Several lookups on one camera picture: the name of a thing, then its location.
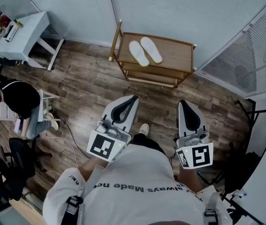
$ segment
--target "blue jeans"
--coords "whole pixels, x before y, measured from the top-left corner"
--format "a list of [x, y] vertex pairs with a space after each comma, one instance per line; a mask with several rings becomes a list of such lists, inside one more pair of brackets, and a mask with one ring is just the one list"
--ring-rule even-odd
[[28, 139], [35, 138], [38, 134], [51, 127], [51, 121], [38, 122], [38, 111], [39, 106], [31, 110], [30, 122], [26, 132], [26, 137]]

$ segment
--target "shelf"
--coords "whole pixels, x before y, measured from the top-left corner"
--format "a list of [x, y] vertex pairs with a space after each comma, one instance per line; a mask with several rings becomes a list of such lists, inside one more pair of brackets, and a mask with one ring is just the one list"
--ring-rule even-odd
[[133, 71], [127, 71], [126, 72], [127, 77], [129, 80], [132, 81], [139, 81], [144, 83], [151, 83], [166, 87], [173, 88], [176, 85], [176, 79], [175, 78], [169, 78], [164, 76], [157, 76], [152, 74], [146, 74], [146, 73], [139, 73], [139, 72], [133, 72]]
[[192, 73], [193, 44], [164, 37], [124, 32], [119, 46], [117, 61], [138, 64], [130, 54], [129, 43], [134, 40], [140, 42], [142, 37], [149, 37], [153, 40], [163, 58], [162, 63], [156, 64], [146, 53], [151, 66]]
[[176, 78], [180, 80], [184, 79], [185, 74], [186, 74], [184, 72], [179, 72], [179, 71], [175, 71], [175, 70], [171, 70], [171, 69], [167, 69], [163, 67], [153, 67], [153, 66], [142, 67], [139, 64], [127, 63], [127, 62], [123, 63], [122, 69], [126, 71], [161, 75], [161, 76]]

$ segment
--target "floor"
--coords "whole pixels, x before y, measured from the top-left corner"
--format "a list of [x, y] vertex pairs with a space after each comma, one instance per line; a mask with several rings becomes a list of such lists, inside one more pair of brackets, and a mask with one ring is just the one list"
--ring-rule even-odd
[[[38, 56], [40, 63], [49, 60], [42, 48], [35, 46], [32, 56]], [[124, 79], [115, 62], [109, 62], [109, 48], [67, 41], [61, 48], [54, 70], [32, 68], [26, 65], [5, 67], [3, 75], [30, 83], [36, 89], [60, 96], [53, 102], [55, 113], [70, 126], [77, 144], [85, 149], [89, 134], [96, 128], [104, 108], [111, 101], [135, 94], [140, 99], [137, 119], [131, 130], [134, 135], [142, 123], [150, 124], [149, 137], [157, 141], [167, 157], [174, 154], [174, 134], [176, 130], [177, 104], [186, 99], [199, 106], [206, 117], [210, 139], [214, 143], [214, 164], [200, 169], [201, 174], [211, 180], [222, 168], [229, 156], [229, 142], [238, 147], [248, 130], [247, 118], [241, 108], [235, 105], [239, 96], [196, 75], [190, 76], [177, 89], [163, 88]], [[250, 103], [242, 100], [247, 110]], [[50, 137], [63, 137], [74, 144], [67, 127], [61, 123], [58, 131], [45, 132]], [[11, 121], [0, 121], [0, 146], [9, 151], [8, 138], [16, 137]], [[41, 134], [37, 147], [50, 152], [53, 157], [41, 157], [40, 161], [47, 173], [36, 169], [36, 175], [28, 179], [27, 187], [40, 199], [53, 186], [60, 174], [69, 167], [76, 166], [72, 147], [63, 139], [49, 138]], [[74, 148], [78, 163], [85, 158]], [[178, 173], [179, 161], [173, 159], [174, 173]]]

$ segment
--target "slipper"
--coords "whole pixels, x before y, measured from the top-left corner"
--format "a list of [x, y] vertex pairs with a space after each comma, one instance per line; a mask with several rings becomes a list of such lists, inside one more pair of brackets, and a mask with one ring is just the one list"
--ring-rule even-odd
[[129, 43], [129, 51], [142, 67], [146, 67], [150, 64], [139, 42], [131, 41]]
[[154, 42], [148, 37], [143, 37], [140, 40], [142, 48], [148, 53], [148, 55], [153, 59], [154, 63], [162, 63], [163, 59], [158, 52], [158, 49]]

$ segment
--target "white sneaker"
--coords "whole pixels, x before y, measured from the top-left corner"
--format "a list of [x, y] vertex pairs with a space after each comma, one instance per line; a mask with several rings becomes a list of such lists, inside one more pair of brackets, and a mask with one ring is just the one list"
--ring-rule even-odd
[[142, 124], [142, 126], [139, 128], [139, 133], [144, 134], [146, 137], [148, 136], [148, 132], [150, 130], [150, 127], [147, 123]]
[[129, 43], [129, 51], [132, 57], [134, 57], [142, 67], [146, 67], [150, 64], [139, 42], [131, 41]]
[[[54, 116], [53, 114], [49, 113], [48, 115], [46, 115], [46, 118], [47, 119], [54, 119]], [[58, 130], [59, 126], [58, 126], [58, 123], [54, 120], [51, 120], [51, 127], [55, 130]]]
[[141, 44], [142, 48], [152, 58], [154, 63], [162, 63], [162, 57], [161, 57], [155, 43], [151, 39], [149, 39], [148, 37], [143, 37], [140, 40], [140, 44]]

